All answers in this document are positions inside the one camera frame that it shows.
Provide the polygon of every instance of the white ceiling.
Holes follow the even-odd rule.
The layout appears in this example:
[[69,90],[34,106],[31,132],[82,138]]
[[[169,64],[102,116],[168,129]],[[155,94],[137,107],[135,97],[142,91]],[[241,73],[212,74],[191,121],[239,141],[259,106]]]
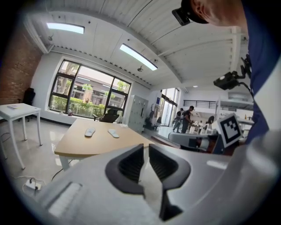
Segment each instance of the white ceiling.
[[[241,31],[194,22],[181,27],[172,15],[180,2],[46,0],[29,17],[42,42],[55,45],[54,51],[82,53],[93,61],[102,60],[105,66],[114,65],[151,89],[213,87],[216,78],[237,69],[243,52]],[[85,33],[49,30],[46,22],[81,25]],[[144,71],[138,72],[141,63],[119,50],[123,43],[152,62],[156,60],[158,70],[143,66]]]

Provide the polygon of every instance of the ceiling light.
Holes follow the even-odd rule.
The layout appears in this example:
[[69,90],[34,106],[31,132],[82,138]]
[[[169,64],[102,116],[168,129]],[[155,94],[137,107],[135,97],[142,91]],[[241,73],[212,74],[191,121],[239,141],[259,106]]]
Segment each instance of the ceiling light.
[[67,23],[47,23],[49,29],[66,30],[84,34],[85,27]]
[[148,59],[146,59],[144,56],[142,56],[140,53],[135,51],[134,49],[130,48],[129,46],[122,44],[120,47],[120,50],[126,52],[127,54],[133,56],[135,59],[146,65],[151,70],[157,70],[158,68],[150,62]]
[[86,78],[83,78],[83,77],[78,77],[79,79],[83,79],[83,80],[87,80],[87,81],[90,81],[89,79],[86,79]]

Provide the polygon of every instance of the desk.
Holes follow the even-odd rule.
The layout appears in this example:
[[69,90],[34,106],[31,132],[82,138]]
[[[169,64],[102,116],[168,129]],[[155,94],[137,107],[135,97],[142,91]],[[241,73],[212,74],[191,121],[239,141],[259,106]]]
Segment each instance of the desk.
[[[86,138],[85,132],[91,127],[95,128],[96,132],[91,138]],[[109,129],[116,130],[119,138],[112,137],[108,133]],[[77,119],[58,143],[54,153],[59,155],[63,169],[67,170],[69,168],[68,160],[82,160],[90,156],[138,144],[144,144],[144,147],[148,147],[153,142],[128,127],[121,127],[117,123]]]
[[[22,162],[21,156],[19,155],[18,147],[17,147],[16,140],[15,140],[15,137],[14,137],[13,121],[17,120],[19,118],[22,118],[23,135],[24,135],[24,140],[26,141],[27,136],[26,136],[26,130],[25,130],[25,117],[29,116],[29,115],[37,114],[37,131],[38,131],[39,143],[40,143],[40,146],[41,146],[42,145],[41,137],[40,137],[40,111],[41,111],[41,109],[33,107],[31,105],[24,104],[24,103],[10,104],[10,105],[17,105],[18,109],[10,109],[10,108],[7,107],[9,105],[0,105],[0,116],[3,117],[5,120],[7,120],[8,123],[9,123],[10,135],[11,135],[11,139],[12,139],[12,142],[13,142],[14,150],[17,154],[17,157],[18,157],[18,160],[21,164],[22,169],[25,169],[25,166]],[[3,149],[5,158],[7,158],[5,150],[4,150],[3,145],[2,145],[2,140],[0,142],[1,142],[1,147]]]

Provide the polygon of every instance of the office chair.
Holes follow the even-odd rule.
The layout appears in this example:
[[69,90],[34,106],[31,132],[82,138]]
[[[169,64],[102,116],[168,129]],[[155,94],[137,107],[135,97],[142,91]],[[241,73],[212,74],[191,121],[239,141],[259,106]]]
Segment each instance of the office chair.
[[119,115],[117,114],[117,110],[110,109],[107,111],[107,113],[104,115],[104,117],[100,118],[100,122],[105,122],[105,123],[113,123]]
[[35,97],[34,89],[33,88],[28,88],[25,91],[22,103],[25,103],[27,105],[32,105],[34,97]]

